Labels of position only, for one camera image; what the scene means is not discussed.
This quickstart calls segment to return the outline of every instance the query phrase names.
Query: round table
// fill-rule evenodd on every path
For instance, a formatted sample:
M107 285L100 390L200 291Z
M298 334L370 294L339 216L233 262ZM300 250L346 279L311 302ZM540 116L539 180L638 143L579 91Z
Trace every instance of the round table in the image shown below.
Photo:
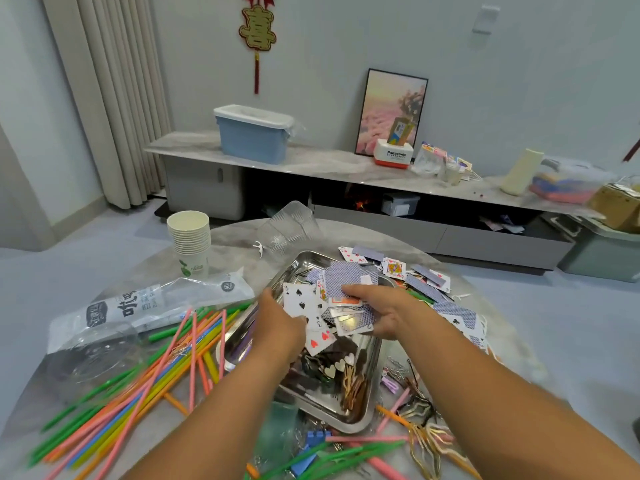
M521 375L524 379L547 389L557 397L562 397L556 383L549 375L545 366L537 359L532 350L519 338L516 330L507 320L489 303L479 295L468 281L453 273L446 265L437 261L428 254L398 241L388 235L351 224L327 221L319 219L318 224L323 233L313 241L299 243L297 248L292 248L290 254L285 257L276 257L268 251L260 259L260 252L254 248L256 229L266 219L246 221L211 231L211 251L209 253L210 274L236 271L244 268L244 279L258 294L266 284L288 265L300 250L313 250L329 257L341 260L339 246L354 246L360 244L382 252L407 264L422 264L435 269L451 277L451 291L454 295L470 294L470 296L458 300L457 303L484 315L487 319L487 340L492 349L500 356L504 364ZM146 259L124 277L123 280L108 287L96 299L108 298L117 294L128 292L132 289L140 289L158 283L170 282L182 277L177 258L173 248L160 251ZM404 351L393 343L389 348L389 354L396 358L406 357ZM42 425L55 416L63 405L48 388L45 379L45 363L43 360L36 373L29 381L11 417L7 421L4 433L0 437L0 477L11 480L39 480L44 478L50 467L37 465L31 469L25 469L24 458L27 453L36 446L42 438L38 434ZM188 396L187 383L182 381L173 393L181 400ZM393 396L384 390L383 402L390 406L394 402ZM108 479L117 479L156 443L162 440L184 418L174 407L165 401L161 401L155 409L142 421L120 455L119 460L112 468ZM403 434L403 428L399 425L388 425L386 434ZM407 452L396 450L385 460L403 473L408 479L420 479L420 473L414 466ZM64 471L58 476L61 480L73 479L77 471ZM347 472L340 478L360 478L356 472ZM466 473L454 467L447 460L443 461L444 480L471 478Z

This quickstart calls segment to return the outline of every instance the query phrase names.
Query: beige curtain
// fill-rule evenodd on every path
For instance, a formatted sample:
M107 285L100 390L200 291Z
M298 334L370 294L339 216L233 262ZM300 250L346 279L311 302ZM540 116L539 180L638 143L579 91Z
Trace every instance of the beige curtain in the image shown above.
M164 186L169 133L148 0L43 0L107 201L139 205Z

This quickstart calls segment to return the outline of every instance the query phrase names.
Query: pink flower painting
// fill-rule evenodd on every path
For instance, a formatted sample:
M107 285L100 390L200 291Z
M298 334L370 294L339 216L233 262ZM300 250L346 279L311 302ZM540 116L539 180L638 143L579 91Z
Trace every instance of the pink flower painting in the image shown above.
M356 144L357 154L373 155L378 138L386 141L394 120L400 116L409 118L415 125L407 140L411 145L415 143L427 81L409 75L369 69Z

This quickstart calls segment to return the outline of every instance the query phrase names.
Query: marble tabletop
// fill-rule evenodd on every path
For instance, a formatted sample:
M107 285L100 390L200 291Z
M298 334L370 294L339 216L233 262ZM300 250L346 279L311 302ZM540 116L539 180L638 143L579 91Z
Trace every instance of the marble tabletop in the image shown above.
M459 185L447 185L434 176L425 176L411 169L402 170L376 165L372 157L341 150L322 150L290 143L286 160L279 165L231 157L222 152L217 131L172 132L157 139L146 151L161 155L224 163L261 170L293 173L307 177L327 178L340 182L372 185L463 200L482 201L523 209L571 214L582 217L603 217L599 212L581 205L544 200L531 192L522 196L508 195L500 190L503 177L484 177Z
M428 266L451 277L452 294L471 294L459 303L487 318L487 339L508 368L556 396L563 397L553 377L537 359L531 348L518 336L514 327L469 282L453 273L443 263L382 233L322 219L319 219L318 223L323 236L318 236L315 241L298 244L298 247L292 249L291 255L286 258L276 258L265 252L264 257L260 259L258 250L252 245L255 242L256 229L263 222L265 219L213 229L211 231L212 247L209 254L210 273L229 272L244 268L244 279L256 293L259 293L274 275L292 261L299 251L314 250L341 259L338 246L353 246L356 243L377 249L386 256L407 263ZM168 247L135 266L124 279L108 287L97 299L108 298L156 283L169 282L179 277L181 274L176 256L172 247ZM406 358L404 351L396 342L391 342L388 349L389 355L401 360ZM30 469L25 467L25 458L28 452L42 441L42 437L38 434L39 429L63 409L62 403L51 391L46 380L47 357L23 391L6 423L2 436L0 436L0 478L2 479L39 480L50 471L49 467L43 465L37 465ZM179 383L172 392L185 403L188 398L188 381ZM390 406L394 402L393 396L388 392L382 392L382 400L386 406ZM126 448L108 475L108 479L115 480L123 475L182 420L183 416L180 412L167 402L158 403L148 417L135 428ZM398 435L402 433L402 428L396 424L390 424L385 431L390 435ZM421 478L419 471L409 460L405 451L397 450L385 457L385 460L408 479L418 480ZM66 470L58 478L71 480L75 478L77 473L78 471ZM355 472L347 472L340 478L348 480L360 477ZM442 478L443 480L470 479L471 476L460 471L448 461L444 461Z

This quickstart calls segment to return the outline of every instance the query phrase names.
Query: hand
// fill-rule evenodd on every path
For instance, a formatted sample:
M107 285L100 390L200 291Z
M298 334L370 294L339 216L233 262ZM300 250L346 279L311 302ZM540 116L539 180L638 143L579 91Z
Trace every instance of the hand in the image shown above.
M253 326L252 351L264 354L268 361L276 360L289 368L305 346L307 320L290 317L265 288L258 298L258 314Z
M380 313L380 320L373 324L372 335L379 339L397 340L400 323L406 321L412 311L435 313L402 288L379 285L343 285L342 291L370 304Z

